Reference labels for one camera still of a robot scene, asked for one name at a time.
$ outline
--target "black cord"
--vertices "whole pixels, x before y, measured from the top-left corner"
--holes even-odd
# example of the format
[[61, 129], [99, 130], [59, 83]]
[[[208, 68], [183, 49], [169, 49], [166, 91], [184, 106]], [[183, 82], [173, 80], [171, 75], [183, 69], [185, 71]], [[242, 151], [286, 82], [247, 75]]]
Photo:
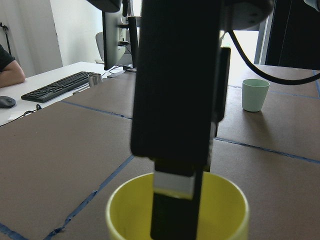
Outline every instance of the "black cord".
[[117, 69], [117, 68], [121, 68], [121, 67], [124, 67], [124, 66], [125, 66], [125, 65], [122, 65], [122, 64], [115, 65], [113, 68], [111, 68], [111, 69], [109, 70], [109, 73], [111, 73], [111, 74], [116, 74], [116, 72], [112, 72], [111, 70]]
[[125, 48], [128, 50], [128, 52], [132, 55], [132, 53], [130, 52], [129, 48], [127, 48], [127, 46], [125, 46]]
[[0, 125], [0, 127], [2, 127], [2, 126], [4, 126], [4, 125], [7, 125], [7, 124], [9, 124], [9, 123], [12, 123], [13, 121], [18, 120], [18, 119], [20, 119], [20, 118], [22, 118], [22, 117], [25, 117], [25, 116], [27, 116], [28, 114], [32, 114], [32, 113], [34, 113], [34, 112], [36, 112], [36, 111], [39, 111], [40, 109], [42, 109], [42, 107], [41, 107], [39, 104], [37, 104], [35, 110], [28, 110], [28, 111], [24, 112], [24, 114], [22, 114], [21, 116], [18, 116], [17, 118], [13, 119], [12, 121], [9, 121], [9, 122], [7, 122], [7, 123], [5, 123], [5, 124]]
[[250, 60], [247, 58], [246, 54], [244, 53], [244, 51], [242, 50], [236, 35], [234, 34], [233, 31], [228, 31], [228, 33], [230, 34], [230, 37], [237, 49], [237, 51], [239, 52], [240, 56], [242, 57], [243, 61], [245, 62], [245, 64], [256, 74], [258, 74], [260, 77], [276, 83], [276, 84], [282, 84], [282, 85], [302, 85], [302, 84], [307, 84], [307, 83], [311, 83], [316, 81], [317, 79], [320, 79], [320, 73], [314, 75], [314, 76], [310, 76], [307, 78], [303, 78], [303, 79], [297, 79], [297, 80], [288, 80], [288, 79], [283, 79], [283, 78], [278, 78], [275, 76], [271, 76], [263, 71], [261, 71], [259, 68], [257, 68], [255, 65], [253, 65]]

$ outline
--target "computer monitor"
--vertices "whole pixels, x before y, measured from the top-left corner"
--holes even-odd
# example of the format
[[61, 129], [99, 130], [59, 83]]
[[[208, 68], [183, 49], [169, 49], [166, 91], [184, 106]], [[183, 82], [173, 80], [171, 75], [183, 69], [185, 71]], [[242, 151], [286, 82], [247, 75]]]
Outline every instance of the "computer monitor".
[[126, 51], [125, 46], [119, 46], [119, 42], [126, 41], [126, 29], [121, 27], [126, 23], [122, 8], [121, 5], [119, 11], [102, 12], [104, 70], [115, 66]]

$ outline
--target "metal cup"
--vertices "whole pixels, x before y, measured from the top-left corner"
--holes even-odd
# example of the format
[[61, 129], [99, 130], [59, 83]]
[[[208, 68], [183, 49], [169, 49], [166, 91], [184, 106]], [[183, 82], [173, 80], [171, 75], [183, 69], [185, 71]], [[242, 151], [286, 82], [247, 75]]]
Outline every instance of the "metal cup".
[[89, 82], [90, 87], [102, 83], [101, 74], [100, 73], [89, 74], [88, 75], [88, 82]]

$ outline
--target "blue tape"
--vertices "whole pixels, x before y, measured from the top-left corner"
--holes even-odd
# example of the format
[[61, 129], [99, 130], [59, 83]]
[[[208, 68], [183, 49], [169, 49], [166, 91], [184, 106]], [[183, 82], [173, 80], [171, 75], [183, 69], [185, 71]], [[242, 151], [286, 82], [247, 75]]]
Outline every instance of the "blue tape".
[[[317, 85], [317, 89], [318, 89], [318, 94], [320, 96], [320, 85], [319, 85], [319, 80], [315, 81], [315, 84]], [[232, 87], [232, 88], [237, 88], [237, 89], [242, 89], [241, 86], [234, 86], [234, 85], [228, 85], [228, 87]], [[283, 95], [290, 95], [290, 96], [296, 96], [296, 97], [301, 97], [301, 98], [309, 98], [309, 99], [319, 99], [319, 97], [315, 97], [315, 96], [305, 96], [305, 95], [299, 95], [299, 94], [295, 94], [295, 93], [288, 93], [288, 92], [281, 92], [281, 91], [273, 91], [273, 90], [269, 90], [270, 93], [274, 93], [274, 94], [283, 94]]]
[[13, 240], [28, 240], [27, 238], [21, 236], [16, 231], [10, 230], [7, 226], [0, 223], [0, 233], [7, 235], [9, 238]]
[[[317, 75], [316, 70], [312, 70], [312, 73], [313, 73], [313, 75]], [[319, 99], [320, 99], [320, 83], [319, 83], [319, 79], [315, 81], [315, 86], [316, 86], [316, 89], [318, 91], [318, 96], [319, 96]]]
[[276, 150], [272, 150], [272, 149], [261, 147], [261, 146], [249, 145], [249, 144], [246, 144], [246, 143], [237, 142], [237, 141], [233, 141], [233, 140], [228, 140], [228, 139], [224, 139], [224, 138], [220, 138], [220, 137], [214, 137], [213, 139], [218, 140], [218, 141], [222, 141], [222, 142], [231, 143], [231, 144], [241, 145], [241, 146], [244, 146], [244, 147], [260, 149], [260, 150], [263, 150], [263, 151], [280, 154], [280, 155], [283, 155], [283, 156], [286, 156], [286, 157], [303, 160], [303, 161], [306, 161], [306, 162], [309, 162], [309, 163], [320, 164], [319, 160], [314, 160], [314, 159], [310, 159], [310, 158], [307, 158], [307, 157], [298, 156], [298, 155], [294, 155], [294, 154], [290, 154], [290, 153], [286, 153], [286, 152], [276, 151]]
[[80, 203], [78, 207], [75, 208], [65, 219], [64, 224], [61, 227], [58, 227], [51, 231], [43, 240], [51, 240], [51, 238], [58, 233], [60, 233], [67, 224], [72, 220], [73, 217], [75, 217], [82, 209], [85, 208], [85, 206], [112, 180], [117, 176], [120, 171], [128, 165], [128, 163], [131, 162], [132, 159], [134, 159], [135, 156], [131, 155], [129, 156], [110, 176], [108, 176], [99, 186], [98, 190], [94, 190], [84, 201]]
[[275, 94], [296, 96], [296, 97], [301, 97], [301, 98], [318, 99], [318, 97], [315, 97], [315, 96], [305, 96], [305, 95], [299, 95], [299, 94], [295, 94], [295, 93], [286, 93], [286, 92], [273, 91], [273, 90], [270, 90], [269, 92], [270, 93], [275, 93]]
[[61, 103], [65, 103], [65, 104], [70, 104], [70, 105], [73, 105], [73, 106], [77, 106], [77, 107], [80, 107], [80, 108], [83, 108], [83, 109], [93, 110], [93, 111], [96, 111], [96, 112], [99, 112], [99, 113], [109, 114], [109, 115], [112, 115], [112, 116], [117, 116], [117, 117], [121, 117], [121, 118], [132, 120], [132, 117], [125, 116], [123, 114], [118, 114], [118, 113], [114, 113], [114, 112], [110, 112], [110, 111], [104, 111], [104, 110], [100, 110], [100, 109], [89, 107], [89, 106], [83, 106], [83, 105], [80, 105], [80, 104], [77, 104], [77, 103], [73, 103], [73, 102], [69, 102], [69, 101], [65, 101], [65, 100], [61, 100], [60, 102]]

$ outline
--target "yellow cup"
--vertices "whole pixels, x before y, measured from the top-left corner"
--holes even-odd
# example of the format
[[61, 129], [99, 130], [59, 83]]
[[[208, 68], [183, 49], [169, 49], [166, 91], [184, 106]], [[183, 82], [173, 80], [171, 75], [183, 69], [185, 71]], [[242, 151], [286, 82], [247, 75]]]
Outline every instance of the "yellow cup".
[[[151, 240], [153, 173], [119, 186], [109, 198], [105, 217], [112, 240]], [[247, 240], [249, 205], [231, 181], [203, 173], [197, 240]]]

